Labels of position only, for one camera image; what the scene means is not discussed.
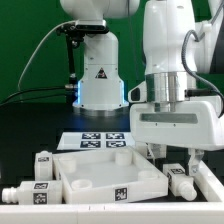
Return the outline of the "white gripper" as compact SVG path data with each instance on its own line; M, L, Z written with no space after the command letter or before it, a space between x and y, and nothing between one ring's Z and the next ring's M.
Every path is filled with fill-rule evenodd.
M145 81L128 93L131 134L136 142L147 143L147 159L155 158L151 143L189 148L187 171L195 176L203 150L224 149L224 115L219 118L218 96L191 97L176 103L174 112L156 112L153 103L145 103L146 96Z

